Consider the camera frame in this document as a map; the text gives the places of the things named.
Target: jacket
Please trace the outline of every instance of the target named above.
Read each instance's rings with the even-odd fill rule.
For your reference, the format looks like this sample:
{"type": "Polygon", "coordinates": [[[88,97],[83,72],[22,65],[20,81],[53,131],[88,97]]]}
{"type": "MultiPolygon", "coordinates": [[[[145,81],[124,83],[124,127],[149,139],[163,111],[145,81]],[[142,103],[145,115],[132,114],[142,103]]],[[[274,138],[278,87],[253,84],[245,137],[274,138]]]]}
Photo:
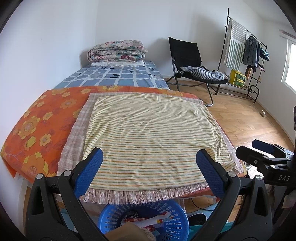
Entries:
{"type": "Polygon", "coordinates": [[[250,36],[245,43],[243,63],[257,67],[258,63],[258,43],[257,39],[250,36]]]}

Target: window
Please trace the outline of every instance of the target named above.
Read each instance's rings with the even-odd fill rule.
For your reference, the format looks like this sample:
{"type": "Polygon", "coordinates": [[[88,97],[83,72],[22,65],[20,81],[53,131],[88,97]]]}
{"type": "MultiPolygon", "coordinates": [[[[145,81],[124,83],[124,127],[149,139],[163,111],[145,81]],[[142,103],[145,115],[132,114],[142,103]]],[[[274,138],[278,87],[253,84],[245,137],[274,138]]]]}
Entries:
{"type": "Polygon", "coordinates": [[[296,93],[296,43],[288,39],[287,58],[282,82],[296,93]]]}

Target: black folding chair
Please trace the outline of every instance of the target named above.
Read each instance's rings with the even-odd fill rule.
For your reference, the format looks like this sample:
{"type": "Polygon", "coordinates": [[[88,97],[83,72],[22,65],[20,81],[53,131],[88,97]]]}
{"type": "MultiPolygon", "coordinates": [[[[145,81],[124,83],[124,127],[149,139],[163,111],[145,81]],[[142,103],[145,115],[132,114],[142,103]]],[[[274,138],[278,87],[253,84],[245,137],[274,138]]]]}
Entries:
{"type": "Polygon", "coordinates": [[[172,78],[175,78],[176,83],[169,83],[169,84],[177,85],[178,91],[180,91],[180,88],[179,88],[180,85],[196,87],[202,84],[206,84],[207,90],[210,94],[210,98],[212,101],[211,104],[206,104],[206,106],[208,107],[212,106],[214,104],[214,101],[210,92],[209,84],[225,84],[228,82],[228,80],[203,80],[193,76],[190,72],[182,72],[181,67],[187,67],[187,66],[201,67],[207,71],[209,70],[201,65],[202,60],[200,58],[200,52],[198,50],[196,43],[185,42],[185,41],[173,39],[171,37],[168,37],[168,40],[170,43],[170,52],[172,55],[174,75],[171,78],[169,78],[166,82],[169,83],[169,81],[172,78]],[[198,85],[179,84],[178,78],[181,78],[181,77],[185,77],[185,78],[203,82],[203,83],[198,85]]]}

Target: clothes rack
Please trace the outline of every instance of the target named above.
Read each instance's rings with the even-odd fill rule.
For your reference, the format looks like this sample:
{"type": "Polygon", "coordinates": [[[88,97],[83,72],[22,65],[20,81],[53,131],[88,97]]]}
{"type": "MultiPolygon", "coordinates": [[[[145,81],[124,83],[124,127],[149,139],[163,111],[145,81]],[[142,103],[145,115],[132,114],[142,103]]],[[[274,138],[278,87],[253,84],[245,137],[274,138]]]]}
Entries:
{"type": "MultiPolygon", "coordinates": [[[[229,16],[229,8],[228,8],[228,11],[227,11],[227,23],[226,23],[226,25],[224,25],[225,28],[226,28],[226,30],[225,30],[225,37],[224,37],[224,43],[223,43],[222,53],[221,53],[221,57],[220,57],[220,61],[219,61],[219,65],[218,65],[218,69],[217,69],[217,71],[219,71],[220,66],[221,66],[221,61],[222,61],[222,57],[223,57],[223,52],[224,52],[225,42],[226,42],[226,36],[227,36],[227,28],[228,28],[228,24],[229,24],[229,19],[230,19],[230,18],[231,18],[231,17],[229,16]]],[[[260,44],[261,46],[264,47],[265,51],[267,51],[267,45],[265,45],[262,41],[260,41],[260,40],[259,40],[259,39],[258,39],[258,38],[257,38],[257,37],[256,37],[251,31],[249,31],[248,29],[247,29],[247,32],[248,32],[251,36],[253,36],[253,37],[259,42],[259,44],[260,44]]],[[[220,84],[216,87],[216,89],[214,89],[213,86],[211,86],[211,85],[209,85],[209,87],[210,87],[212,90],[215,91],[215,95],[217,95],[218,93],[224,93],[224,94],[228,94],[228,95],[233,95],[233,96],[242,97],[242,98],[245,98],[245,99],[251,99],[251,100],[253,100],[253,102],[255,103],[255,102],[257,101],[257,98],[258,98],[259,93],[260,93],[260,90],[259,90],[259,88],[257,87],[257,84],[258,84],[258,82],[261,82],[261,80],[260,80],[261,73],[262,73],[262,69],[260,69],[260,74],[259,74],[258,79],[254,77],[254,70],[253,70],[251,76],[250,76],[250,74],[248,74],[248,76],[247,76],[247,81],[249,80],[249,77],[250,77],[250,82],[249,82],[248,86],[244,85],[244,87],[239,87],[239,86],[236,86],[236,85],[233,85],[233,84],[230,84],[230,83],[226,83],[227,85],[231,85],[231,86],[233,86],[233,87],[240,88],[241,90],[246,91],[247,93],[242,93],[241,91],[235,91],[235,90],[230,90],[230,89],[226,89],[226,88],[221,88],[221,87],[220,87],[220,86],[221,86],[220,84]],[[252,80],[256,80],[256,84],[251,84],[251,83],[252,83],[252,80]],[[222,91],[220,91],[220,89],[221,89],[221,90],[230,91],[230,92],[234,92],[234,93],[237,93],[237,94],[241,94],[241,95],[243,95],[243,96],[241,96],[241,95],[237,95],[237,94],[231,94],[231,93],[227,93],[227,92],[222,92],[222,91]],[[254,93],[254,94],[256,94],[256,97],[253,98],[252,96],[250,96],[250,93],[254,93]]]]}

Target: bag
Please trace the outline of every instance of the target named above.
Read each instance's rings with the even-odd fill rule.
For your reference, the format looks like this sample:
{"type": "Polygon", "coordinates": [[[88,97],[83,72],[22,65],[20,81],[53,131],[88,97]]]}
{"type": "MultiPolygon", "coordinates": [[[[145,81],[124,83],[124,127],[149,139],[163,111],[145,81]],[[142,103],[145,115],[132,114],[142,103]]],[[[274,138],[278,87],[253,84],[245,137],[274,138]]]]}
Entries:
{"type": "Polygon", "coordinates": [[[269,61],[269,53],[265,51],[263,48],[260,48],[260,57],[269,61]]]}

